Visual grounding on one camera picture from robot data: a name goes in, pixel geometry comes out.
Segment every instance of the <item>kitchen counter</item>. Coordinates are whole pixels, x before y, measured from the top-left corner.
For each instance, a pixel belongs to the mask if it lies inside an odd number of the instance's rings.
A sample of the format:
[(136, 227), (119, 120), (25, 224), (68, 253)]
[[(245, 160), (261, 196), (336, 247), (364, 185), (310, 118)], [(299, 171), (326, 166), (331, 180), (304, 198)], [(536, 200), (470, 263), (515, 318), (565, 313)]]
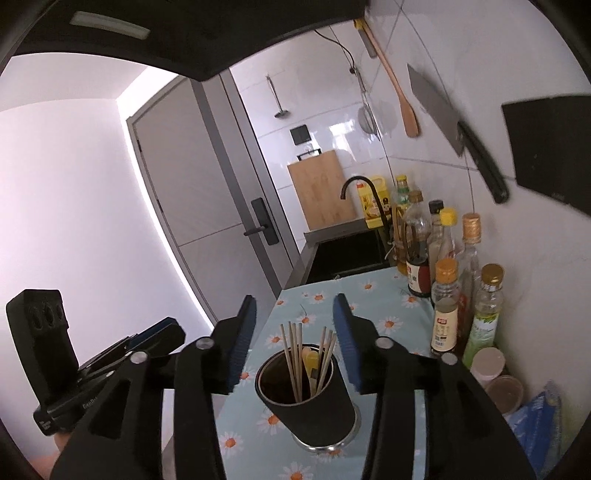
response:
[[(318, 344), (323, 326), (334, 329), (332, 307), (338, 293), (345, 293), (354, 314), (374, 322), (381, 335), (392, 337), (410, 352), (429, 355), (433, 308), (428, 299), (409, 295), (406, 277), (396, 268), (284, 290), (252, 346), (240, 383), (226, 400), (216, 422), (228, 480), (361, 478), (376, 395), (359, 395), (349, 383), (338, 342), (335, 357), (349, 395), (361, 412), (359, 433), (343, 449), (319, 455), (303, 450), (289, 430), (266, 409), (254, 389), (261, 365), (283, 348), (280, 324), (301, 322), (304, 342)], [(426, 414), (420, 391), (415, 394), (415, 404), (413, 479), (419, 480), (424, 477), (426, 460)]]
[(300, 253), (300, 260), (294, 266), (293, 272), (287, 280), (284, 289), (288, 290), (289, 288), (298, 287), (306, 283), (321, 243), (369, 231), (370, 229), (367, 223), (365, 223), (365, 220), (357, 219), (305, 233), (306, 244)]

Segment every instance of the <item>range hood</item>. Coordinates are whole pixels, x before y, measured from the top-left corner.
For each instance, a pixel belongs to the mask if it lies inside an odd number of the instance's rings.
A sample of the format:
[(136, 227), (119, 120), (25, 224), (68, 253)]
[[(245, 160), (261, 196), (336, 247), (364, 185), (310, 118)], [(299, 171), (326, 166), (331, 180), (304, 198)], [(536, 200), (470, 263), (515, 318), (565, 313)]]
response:
[(312, 28), (362, 17), (366, 3), (366, 0), (58, 1), (33, 26), (15, 54), (48, 51), (98, 54), (152, 65), (202, 81), (282, 40)]

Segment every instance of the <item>floral tablecloth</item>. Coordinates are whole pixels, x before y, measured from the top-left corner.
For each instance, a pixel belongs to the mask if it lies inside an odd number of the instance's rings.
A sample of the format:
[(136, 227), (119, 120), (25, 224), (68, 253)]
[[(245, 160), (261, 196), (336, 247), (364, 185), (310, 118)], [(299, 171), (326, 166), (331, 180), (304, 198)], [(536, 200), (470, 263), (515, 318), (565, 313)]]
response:
[[(241, 381), (217, 419), (220, 449), (228, 480), (359, 480), (368, 448), (375, 395), (360, 396), (347, 380), (338, 343), (335, 355), (351, 399), (361, 411), (361, 429), (344, 449), (311, 454), (296, 445), (291, 433), (256, 396), (256, 372), (272, 354), (283, 349), (281, 323), (301, 322), (304, 342), (318, 343), (322, 327), (334, 329), (333, 299), (345, 293), (355, 315), (372, 320), (410, 352), (429, 355), (433, 308), (428, 299), (409, 294), (406, 277), (396, 268), (319, 282), (284, 290), (252, 347)], [(416, 393), (415, 464), (413, 478), (425, 468), (425, 408)]]

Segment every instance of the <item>door handle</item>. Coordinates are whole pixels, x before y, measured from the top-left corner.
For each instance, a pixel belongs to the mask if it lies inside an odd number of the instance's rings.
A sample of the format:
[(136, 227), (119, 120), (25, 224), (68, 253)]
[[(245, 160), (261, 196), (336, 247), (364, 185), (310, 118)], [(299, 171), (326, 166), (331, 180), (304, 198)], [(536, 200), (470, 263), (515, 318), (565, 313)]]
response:
[(246, 232), (244, 232), (244, 236), (254, 235), (255, 233), (261, 233), (262, 231), (264, 231), (268, 228), (269, 228), (268, 225), (257, 226), (255, 228), (251, 228), (251, 229), (247, 230)]
[(279, 243), (279, 237), (277, 236), (277, 232), (273, 228), (273, 221), (271, 220), (271, 216), (267, 211), (267, 206), (265, 205), (265, 201), (262, 197), (254, 199), (251, 202), (252, 210), (254, 210), (256, 219), (259, 222), (259, 227), (251, 228), (244, 232), (244, 235), (253, 235), (255, 233), (263, 232), (265, 235), (265, 240), (267, 241), (267, 245), (275, 245)]

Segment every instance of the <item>glass bottle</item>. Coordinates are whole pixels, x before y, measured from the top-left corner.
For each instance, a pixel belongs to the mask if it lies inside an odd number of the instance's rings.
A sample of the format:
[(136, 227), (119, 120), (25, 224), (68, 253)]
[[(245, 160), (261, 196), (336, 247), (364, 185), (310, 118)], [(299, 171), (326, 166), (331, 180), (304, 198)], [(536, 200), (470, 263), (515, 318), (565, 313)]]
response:
[(439, 249), (438, 260), (443, 258), (455, 258), (456, 241), (453, 239), (452, 228), (457, 225), (457, 212), (454, 208), (445, 207), (439, 211), (441, 224), (443, 225), (443, 238)]
[(431, 235), (427, 238), (427, 249), (429, 252), (429, 272), (431, 272), (431, 283), (435, 281), (435, 264), (441, 250), (443, 239), (443, 226), (439, 212), (443, 208), (443, 200), (431, 200), (429, 212), (431, 213)]
[(472, 319), (474, 318), (474, 296), (475, 289), (480, 284), (480, 262), (476, 245), (480, 243), (482, 227), (478, 213), (467, 213), (462, 216), (463, 242), (464, 247), (458, 253), (456, 259), (460, 269), (460, 285), (462, 295), (460, 296), (460, 312), (458, 326), (458, 348), (456, 353), (461, 355), (466, 347)]
[(394, 249), (396, 252), (396, 263), (398, 271), (404, 275), (407, 274), (406, 266), (406, 250), (404, 249), (404, 242), (402, 241), (402, 229), (404, 224), (402, 217), (410, 207), (410, 201), (408, 194), (410, 190), (408, 188), (408, 179), (406, 175), (396, 176), (397, 184), (397, 199), (395, 204), (395, 215), (392, 218), (392, 226), (394, 228)]
[(474, 356), (483, 348), (493, 346), (496, 326), (503, 306), (503, 267), (491, 263), (482, 267), (480, 290), (474, 302), (474, 320), (462, 361), (472, 366)]
[(417, 297), (428, 297), (431, 294), (431, 274), (427, 238), (431, 233), (431, 219), (424, 207), (421, 190), (410, 192), (409, 199), (411, 206), (402, 217), (408, 289)]
[(439, 356), (453, 351), (457, 344), (460, 283), (454, 258), (444, 258), (436, 263), (431, 299), (435, 305), (431, 353)]

